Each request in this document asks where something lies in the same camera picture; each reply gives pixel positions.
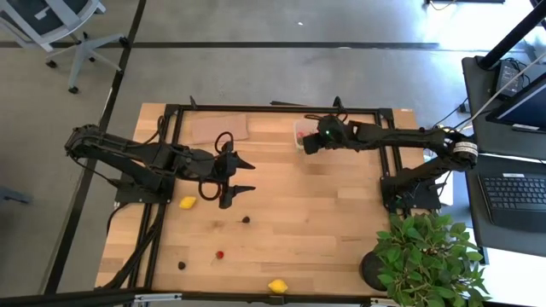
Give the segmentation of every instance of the potted plant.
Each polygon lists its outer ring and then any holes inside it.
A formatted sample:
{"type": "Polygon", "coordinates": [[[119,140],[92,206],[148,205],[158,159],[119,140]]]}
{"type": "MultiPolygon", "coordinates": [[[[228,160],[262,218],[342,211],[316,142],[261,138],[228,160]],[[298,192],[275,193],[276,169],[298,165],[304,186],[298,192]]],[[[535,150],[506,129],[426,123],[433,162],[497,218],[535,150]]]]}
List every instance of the potted plant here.
{"type": "Polygon", "coordinates": [[[479,269],[482,255],[468,242],[464,223],[452,224],[450,216],[436,213],[403,221],[392,214],[389,220],[391,231],[377,233],[377,246],[361,263],[370,286],[379,281],[380,290],[402,306],[460,307],[467,299],[477,307],[489,299],[477,290],[489,294],[479,269]]]}

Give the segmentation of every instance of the yellow object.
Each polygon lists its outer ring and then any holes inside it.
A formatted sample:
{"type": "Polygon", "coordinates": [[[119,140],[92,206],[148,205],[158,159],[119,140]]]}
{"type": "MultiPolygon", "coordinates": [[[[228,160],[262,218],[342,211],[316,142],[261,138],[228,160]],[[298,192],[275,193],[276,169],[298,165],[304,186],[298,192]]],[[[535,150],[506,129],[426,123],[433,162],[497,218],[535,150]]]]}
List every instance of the yellow object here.
{"type": "Polygon", "coordinates": [[[194,206],[196,200],[197,198],[193,196],[186,196],[182,198],[182,200],[180,200],[179,207],[181,207],[182,209],[191,209],[191,207],[194,206]]]}
{"type": "Polygon", "coordinates": [[[283,280],[274,280],[267,286],[277,294],[285,293],[288,290],[288,286],[283,280]]]}

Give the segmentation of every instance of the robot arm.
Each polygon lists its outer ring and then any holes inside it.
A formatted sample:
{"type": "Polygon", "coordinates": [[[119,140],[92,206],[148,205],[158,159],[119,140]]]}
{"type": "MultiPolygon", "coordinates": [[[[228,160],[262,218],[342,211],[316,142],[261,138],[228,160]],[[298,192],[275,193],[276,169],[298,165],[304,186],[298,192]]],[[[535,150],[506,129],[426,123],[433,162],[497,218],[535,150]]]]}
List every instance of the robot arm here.
{"type": "Polygon", "coordinates": [[[347,148],[360,151],[395,146],[428,148],[438,155],[414,169],[402,169],[395,177],[381,178],[383,200],[389,211],[404,206],[421,206],[422,204],[416,203],[431,203],[434,199],[439,207],[436,194],[439,185],[436,185],[434,180],[447,171],[470,170],[474,168],[478,158],[476,144],[467,136],[453,130],[383,129],[378,125],[356,121],[345,124],[339,116],[332,114],[306,117],[318,120],[318,132],[304,137],[306,154],[314,154],[320,148],[347,148]]]}
{"type": "MultiPolygon", "coordinates": [[[[172,179],[175,177],[198,182],[200,196],[205,200],[219,198],[220,208],[225,209],[231,206],[233,197],[238,193],[255,189],[247,186],[230,187],[229,178],[235,174],[237,168],[253,170],[254,166],[239,158],[237,152],[233,151],[233,136],[229,132],[218,137],[215,148],[218,152],[216,157],[201,149],[162,141],[133,142],[100,132],[95,125],[75,128],[65,145],[67,155],[76,161],[80,158],[98,159],[128,176],[129,181],[108,179],[118,190],[133,194],[144,192],[165,195],[170,199],[172,179]],[[230,141],[218,149],[218,141],[223,135],[230,136],[230,141]],[[218,185],[217,193],[213,196],[204,195],[204,183],[218,185]]],[[[137,200],[139,198],[141,202],[148,202],[142,201],[140,196],[136,197],[137,200]]]]}

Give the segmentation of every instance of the wooden tabletop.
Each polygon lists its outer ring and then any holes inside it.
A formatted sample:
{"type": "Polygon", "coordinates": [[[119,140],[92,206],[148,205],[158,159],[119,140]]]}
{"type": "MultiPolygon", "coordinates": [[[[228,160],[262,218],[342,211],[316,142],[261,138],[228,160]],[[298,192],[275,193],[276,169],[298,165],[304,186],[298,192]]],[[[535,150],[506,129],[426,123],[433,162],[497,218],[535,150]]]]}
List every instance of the wooden tabletop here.
{"type": "MultiPolygon", "coordinates": [[[[143,142],[155,132],[164,110],[165,104],[142,105],[135,141],[143,142]]],[[[179,143],[191,144],[192,120],[231,114],[184,112],[179,143]]],[[[305,155],[293,140],[293,122],[303,115],[247,113],[249,138],[236,141],[235,150],[256,170],[238,170],[231,184],[253,185],[256,190],[237,195],[229,209],[219,209],[217,200],[200,199],[195,182],[177,180],[166,211],[154,290],[269,293],[268,283],[280,278],[289,294],[384,296],[358,274],[363,255],[375,246],[375,232],[388,228],[379,189],[379,151],[305,155]],[[178,207],[184,196],[198,198],[192,209],[178,207]],[[251,222],[242,223],[244,217],[251,222]],[[224,252],[223,259],[215,258],[217,251],[224,252]],[[177,268],[180,261],[186,269],[177,268]]],[[[413,111],[398,109],[394,115],[398,128],[416,128],[413,111]]],[[[349,119],[374,123],[371,115],[349,119]]],[[[191,147],[214,152],[211,143],[191,147]]],[[[394,174],[392,154],[387,152],[394,174]]],[[[423,163],[421,149],[400,152],[405,167],[423,163]]],[[[113,218],[97,286],[110,281],[133,252],[142,209],[142,204],[129,205],[113,218]]],[[[143,259],[138,285],[143,284],[147,255],[143,259]]]]}

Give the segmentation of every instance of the gray concrete floor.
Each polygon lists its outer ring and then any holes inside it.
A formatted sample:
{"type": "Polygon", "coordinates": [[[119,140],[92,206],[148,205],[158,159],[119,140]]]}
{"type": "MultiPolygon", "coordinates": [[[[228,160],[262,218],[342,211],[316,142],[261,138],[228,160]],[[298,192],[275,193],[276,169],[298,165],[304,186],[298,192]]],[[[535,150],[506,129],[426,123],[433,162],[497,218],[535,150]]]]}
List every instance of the gray concrete floor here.
{"type": "MultiPolygon", "coordinates": [[[[103,1],[108,12],[84,27],[93,37],[128,33],[137,0],[103,1]]],[[[466,97],[461,59],[488,49],[530,10],[518,0],[457,4],[437,12],[421,0],[148,1],[137,42],[319,41],[440,43],[438,50],[134,49],[108,131],[130,137],[144,102],[413,108],[420,125],[466,97]]],[[[9,38],[0,33],[0,41],[9,38]]],[[[121,49],[100,50],[117,60],[121,49]]],[[[513,56],[528,61],[525,54],[513,56]]],[[[96,123],[113,71],[84,66],[67,93],[70,56],[56,70],[40,50],[0,49],[0,185],[32,204],[0,205],[0,297],[41,291],[81,170],[64,156],[74,126],[96,123]]],[[[446,123],[456,124],[464,115],[446,123]]],[[[103,165],[98,170],[119,174],[103,165]]],[[[94,178],[60,291],[91,289],[102,255],[114,189],[94,178]]]]}

